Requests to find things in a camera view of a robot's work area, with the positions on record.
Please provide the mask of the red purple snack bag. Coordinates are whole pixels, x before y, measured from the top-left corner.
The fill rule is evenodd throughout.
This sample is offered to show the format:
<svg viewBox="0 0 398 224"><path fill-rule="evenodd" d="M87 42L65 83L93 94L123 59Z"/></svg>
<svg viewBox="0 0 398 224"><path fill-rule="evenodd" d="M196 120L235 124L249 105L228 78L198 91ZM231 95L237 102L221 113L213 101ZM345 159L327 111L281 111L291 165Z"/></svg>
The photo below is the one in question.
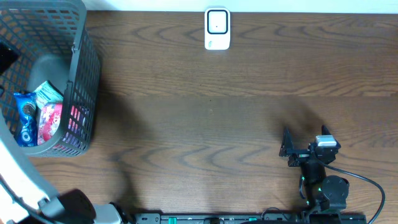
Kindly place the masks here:
<svg viewBox="0 0 398 224"><path fill-rule="evenodd" d="M62 103L47 103L43 106L38 128L37 144L41 145L56 133L61 120Z"/></svg>

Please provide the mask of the mint green snack packet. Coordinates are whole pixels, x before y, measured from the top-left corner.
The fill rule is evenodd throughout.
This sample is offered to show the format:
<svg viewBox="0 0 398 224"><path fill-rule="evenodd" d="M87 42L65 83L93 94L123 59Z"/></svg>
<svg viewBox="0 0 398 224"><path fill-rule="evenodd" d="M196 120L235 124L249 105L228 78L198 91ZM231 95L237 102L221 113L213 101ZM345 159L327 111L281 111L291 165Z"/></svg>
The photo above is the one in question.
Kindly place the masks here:
<svg viewBox="0 0 398 224"><path fill-rule="evenodd" d="M35 90L35 102L41 110L47 103L62 103L63 95L49 81L43 82Z"/></svg>

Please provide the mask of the blue Oreo cookie pack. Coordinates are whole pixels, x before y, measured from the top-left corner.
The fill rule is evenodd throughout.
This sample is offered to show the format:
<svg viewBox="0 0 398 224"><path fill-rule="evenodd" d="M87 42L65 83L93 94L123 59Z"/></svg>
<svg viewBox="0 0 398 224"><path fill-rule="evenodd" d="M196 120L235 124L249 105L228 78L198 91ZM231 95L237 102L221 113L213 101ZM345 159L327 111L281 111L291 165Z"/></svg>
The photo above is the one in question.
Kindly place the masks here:
<svg viewBox="0 0 398 224"><path fill-rule="evenodd" d="M35 118L37 109L35 97L35 93L14 93L21 124L16 141L21 147L34 147L37 145L38 129Z"/></svg>

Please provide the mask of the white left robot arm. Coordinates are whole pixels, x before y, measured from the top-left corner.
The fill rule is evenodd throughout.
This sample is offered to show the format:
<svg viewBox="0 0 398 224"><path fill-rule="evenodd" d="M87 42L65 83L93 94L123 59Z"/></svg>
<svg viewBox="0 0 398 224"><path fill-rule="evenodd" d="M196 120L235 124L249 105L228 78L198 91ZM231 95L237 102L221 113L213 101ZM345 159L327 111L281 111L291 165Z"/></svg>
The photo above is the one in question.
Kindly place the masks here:
<svg viewBox="0 0 398 224"><path fill-rule="evenodd" d="M78 189L60 194L1 122L2 223L131 223L112 203L93 205Z"/></svg>

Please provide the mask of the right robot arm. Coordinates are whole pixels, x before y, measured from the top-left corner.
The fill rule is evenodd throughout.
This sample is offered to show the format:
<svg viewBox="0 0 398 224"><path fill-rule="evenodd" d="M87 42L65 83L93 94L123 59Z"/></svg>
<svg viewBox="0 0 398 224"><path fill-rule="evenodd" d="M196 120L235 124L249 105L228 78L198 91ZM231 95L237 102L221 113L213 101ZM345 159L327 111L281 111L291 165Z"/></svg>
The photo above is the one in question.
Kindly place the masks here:
<svg viewBox="0 0 398 224"><path fill-rule="evenodd" d="M299 167L300 196L308 202L299 219L304 223L341 223L340 211L346 208L349 182L337 175L327 175L325 167L336 159L341 148L326 126L306 149L294 147L292 135L284 129L279 156L287 157L289 167Z"/></svg>

